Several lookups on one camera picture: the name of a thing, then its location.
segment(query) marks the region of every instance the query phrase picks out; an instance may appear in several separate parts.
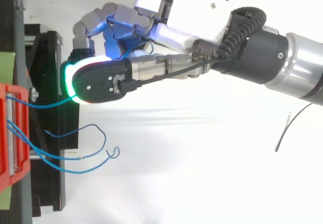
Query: black panel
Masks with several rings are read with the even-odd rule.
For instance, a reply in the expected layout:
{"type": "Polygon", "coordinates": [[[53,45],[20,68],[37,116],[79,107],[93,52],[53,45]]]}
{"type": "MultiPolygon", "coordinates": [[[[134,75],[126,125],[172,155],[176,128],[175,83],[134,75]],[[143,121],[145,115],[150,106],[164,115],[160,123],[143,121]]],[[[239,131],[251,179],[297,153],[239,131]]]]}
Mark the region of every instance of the black panel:
{"type": "MultiPolygon", "coordinates": [[[[61,49],[57,45],[59,35],[55,31],[39,33],[38,25],[25,25],[26,35],[36,35],[33,46],[26,47],[33,87],[39,93],[35,104],[46,105],[66,98],[60,91],[61,49]]],[[[64,149],[78,147],[78,133],[65,138],[53,138],[44,130],[58,135],[78,128],[79,104],[73,101],[60,107],[34,109],[29,112],[30,140],[37,147],[51,154],[64,156],[64,149]]],[[[64,161],[50,159],[64,168],[64,161]]],[[[65,173],[57,171],[41,160],[31,161],[33,216],[40,216],[41,206],[53,206],[60,211],[65,206],[65,173]]]]}

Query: metal rod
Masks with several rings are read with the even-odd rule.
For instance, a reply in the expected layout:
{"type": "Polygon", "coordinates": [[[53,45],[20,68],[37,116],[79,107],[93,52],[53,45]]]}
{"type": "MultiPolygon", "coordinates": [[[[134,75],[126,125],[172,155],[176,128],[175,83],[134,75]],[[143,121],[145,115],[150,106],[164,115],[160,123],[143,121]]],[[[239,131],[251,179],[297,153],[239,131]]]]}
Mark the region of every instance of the metal rod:
{"type": "Polygon", "coordinates": [[[29,151],[29,158],[30,160],[40,159],[40,157],[37,155],[37,153],[34,150],[29,151]]]}
{"type": "Polygon", "coordinates": [[[25,36],[25,46],[32,46],[36,36],[25,36]]]}

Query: white background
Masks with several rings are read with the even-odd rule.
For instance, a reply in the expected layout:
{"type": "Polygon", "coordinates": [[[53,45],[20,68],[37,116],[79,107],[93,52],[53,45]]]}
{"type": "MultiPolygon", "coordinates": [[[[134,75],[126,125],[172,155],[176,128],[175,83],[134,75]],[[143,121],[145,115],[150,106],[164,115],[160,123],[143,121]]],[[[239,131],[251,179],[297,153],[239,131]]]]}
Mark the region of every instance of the white background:
{"type": "MultiPolygon", "coordinates": [[[[267,13],[267,25],[323,41],[323,0],[231,0],[267,13]]],[[[73,25],[106,2],[27,0],[26,23],[42,23],[72,50],[73,25]]],[[[104,54],[103,39],[96,40],[104,54]]],[[[274,152],[289,111],[307,103],[230,76],[147,85],[105,105],[81,107],[80,127],[96,123],[121,155],[85,175],[66,174],[67,205],[42,208],[34,223],[322,223],[323,107],[311,106],[274,152]]],[[[80,132],[84,155],[100,148],[96,129],[80,132]]],[[[106,155],[66,168],[83,170],[106,155]]]]}

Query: robotic arm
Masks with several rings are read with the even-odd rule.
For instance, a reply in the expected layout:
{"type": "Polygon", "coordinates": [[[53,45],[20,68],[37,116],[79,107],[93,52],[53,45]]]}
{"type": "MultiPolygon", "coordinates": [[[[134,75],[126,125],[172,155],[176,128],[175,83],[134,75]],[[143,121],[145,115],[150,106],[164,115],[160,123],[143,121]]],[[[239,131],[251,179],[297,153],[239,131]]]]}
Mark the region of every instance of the robotic arm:
{"type": "Polygon", "coordinates": [[[101,103],[212,69],[323,105],[323,44],[282,34],[265,20],[257,8],[232,11],[228,0],[137,0],[134,9],[108,3],[74,26],[74,49],[62,67],[66,92],[78,103],[101,103]],[[106,55],[95,57],[91,37],[100,33],[106,55]],[[151,42],[181,54],[141,50],[151,42]]]}

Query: black metal frame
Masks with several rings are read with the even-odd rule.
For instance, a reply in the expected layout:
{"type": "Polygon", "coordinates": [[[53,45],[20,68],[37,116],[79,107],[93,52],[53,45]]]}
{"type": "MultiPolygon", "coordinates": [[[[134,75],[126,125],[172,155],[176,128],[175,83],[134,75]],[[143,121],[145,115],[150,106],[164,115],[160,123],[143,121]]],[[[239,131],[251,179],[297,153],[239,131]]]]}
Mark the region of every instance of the black metal frame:
{"type": "MultiPolygon", "coordinates": [[[[23,11],[15,4],[17,0],[0,0],[0,51],[15,53],[13,84],[28,87],[24,48],[23,11]]],[[[11,190],[10,210],[0,210],[1,224],[31,224],[30,173],[15,183],[11,190]]]]}
{"type": "MultiPolygon", "coordinates": [[[[17,0],[0,0],[0,51],[15,53],[13,84],[36,88],[36,104],[51,104],[67,96],[60,89],[61,48],[55,31],[40,32],[40,25],[25,25],[17,0]],[[25,35],[35,35],[34,44],[25,48],[25,35]]],[[[64,134],[78,128],[79,105],[68,102],[60,107],[29,111],[30,140],[39,148],[64,156],[64,149],[78,148],[78,134],[53,138],[45,129],[64,134]]],[[[50,159],[64,167],[64,162],[50,159]]],[[[31,161],[31,172],[12,186],[10,210],[0,210],[1,224],[32,224],[41,206],[60,211],[65,206],[65,174],[41,160],[31,161]]]]}
{"type": "MultiPolygon", "coordinates": [[[[26,66],[33,87],[39,93],[36,104],[47,105],[61,101],[59,87],[61,48],[59,35],[55,31],[40,32],[40,25],[25,25],[25,35],[35,36],[34,44],[26,46],[26,66]]],[[[53,138],[43,130],[58,135],[78,128],[79,105],[68,102],[60,107],[46,110],[30,110],[30,140],[39,148],[53,155],[64,156],[64,149],[78,147],[78,134],[66,138],[53,138]]],[[[52,163],[64,168],[64,161],[51,159],[52,163]]],[[[41,206],[53,206],[53,211],[65,207],[65,173],[59,172],[41,160],[31,161],[31,189],[33,217],[40,216],[41,206]]]]}

